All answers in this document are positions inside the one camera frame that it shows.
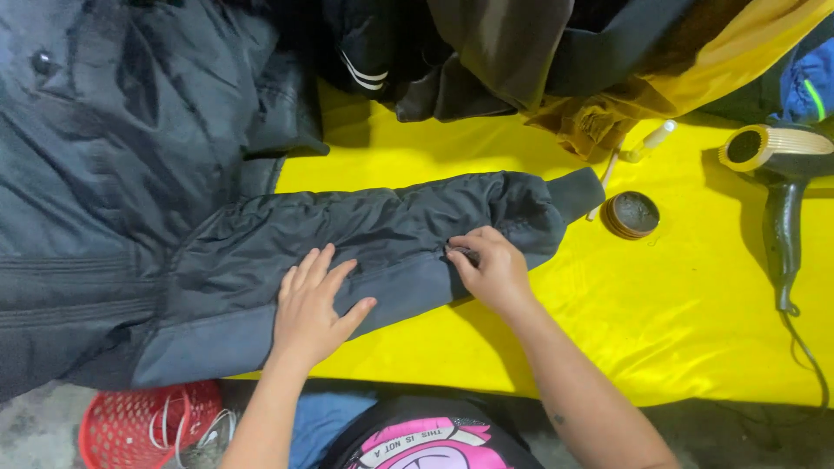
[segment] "glue bottle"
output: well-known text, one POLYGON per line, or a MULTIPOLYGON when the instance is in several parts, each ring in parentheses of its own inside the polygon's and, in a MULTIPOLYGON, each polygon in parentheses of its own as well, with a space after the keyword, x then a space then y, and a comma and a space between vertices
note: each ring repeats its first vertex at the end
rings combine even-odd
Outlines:
POLYGON ((657 148, 657 145, 663 143, 663 140, 672 133, 677 127, 677 122, 669 119, 660 127, 655 129, 651 134, 648 134, 642 142, 638 143, 633 149, 627 152, 620 152, 620 159, 629 163, 637 163, 643 158, 651 156, 657 148))

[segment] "blue jeans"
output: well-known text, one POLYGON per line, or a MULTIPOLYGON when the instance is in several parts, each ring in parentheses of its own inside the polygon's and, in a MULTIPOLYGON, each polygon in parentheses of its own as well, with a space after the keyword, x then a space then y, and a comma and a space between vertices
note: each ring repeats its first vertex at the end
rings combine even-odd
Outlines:
POLYGON ((304 391, 295 408, 289 469, 315 469, 333 440, 376 404, 374 391, 304 391))

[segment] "left hand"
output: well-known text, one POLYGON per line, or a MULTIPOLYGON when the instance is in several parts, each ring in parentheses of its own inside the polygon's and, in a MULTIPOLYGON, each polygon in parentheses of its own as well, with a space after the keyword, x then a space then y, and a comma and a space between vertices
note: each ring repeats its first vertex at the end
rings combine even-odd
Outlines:
POLYGON ((332 244, 312 249, 281 281, 268 363, 285 357, 304 371, 311 370, 348 340, 376 305, 375 298, 363 298, 343 317, 336 314, 333 299, 356 259, 328 272, 335 251, 332 244))

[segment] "red plastic basket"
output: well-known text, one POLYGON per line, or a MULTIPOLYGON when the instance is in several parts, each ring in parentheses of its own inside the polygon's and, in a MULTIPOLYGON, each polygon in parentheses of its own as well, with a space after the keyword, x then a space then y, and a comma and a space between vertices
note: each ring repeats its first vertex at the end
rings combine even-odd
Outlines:
POLYGON ((205 434, 221 410, 214 381, 99 392, 81 420, 78 449, 89 469, 159 469, 174 455, 178 431, 183 450, 205 434))

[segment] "finger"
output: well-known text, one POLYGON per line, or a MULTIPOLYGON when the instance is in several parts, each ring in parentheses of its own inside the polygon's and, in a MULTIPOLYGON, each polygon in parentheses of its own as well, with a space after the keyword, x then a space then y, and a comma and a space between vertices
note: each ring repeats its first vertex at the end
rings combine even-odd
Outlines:
POLYGON ((278 290, 278 300, 283 300, 289 295, 289 292, 292 290, 293 277, 295 277, 296 270, 298 270, 298 267, 293 265, 284 274, 284 278, 281 280, 281 288, 278 290))
POLYGON ((310 286, 319 286, 324 277, 327 275, 327 269, 330 267, 330 261, 333 260, 333 254, 336 252, 336 246, 333 243, 328 243, 321 254, 316 258, 313 265, 310 266, 310 271, 307 273, 307 284, 310 286))
POLYGON ((478 275, 478 270, 463 253, 458 251, 448 251, 446 252, 446 257, 452 262, 452 264, 455 265, 460 278, 463 279, 464 282, 474 279, 475 275, 478 275))
POLYGON ((453 248, 464 247, 483 255, 484 252, 490 249, 494 243, 486 238, 480 236, 454 236, 449 238, 449 246, 453 248))
POLYGON ((374 306, 376 306, 376 298, 363 298, 353 308, 350 308, 348 314, 336 321, 334 327, 339 330, 339 335, 342 337, 342 340, 348 340, 350 338, 350 335, 362 324, 362 321, 374 306))
POLYGON ((506 238, 504 237, 503 234, 501 234, 500 231, 498 231, 497 229, 495 229, 495 228, 493 228, 489 225, 481 226, 480 228, 475 228, 472 231, 470 231, 469 233, 467 233, 466 235, 467 236, 480 236, 481 238, 484 238, 485 240, 490 240, 490 241, 506 240, 506 238))
POLYGON ((295 276, 293 277, 293 290, 298 290, 301 288, 301 285, 304 285, 304 282, 307 280, 307 272, 309 272, 310 266, 313 265, 318 257, 318 248, 311 249, 310 252, 304 257, 301 264, 299 264, 299 268, 295 271, 295 276))
POLYGON ((354 267, 356 267, 356 259, 351 259, 346 260, 331 270, 324 277, 324 280, 321 281, 322 295, 327 295, 329 298, 336 296, 336 292, 341 288, 344 278, 348 276, 354 267))

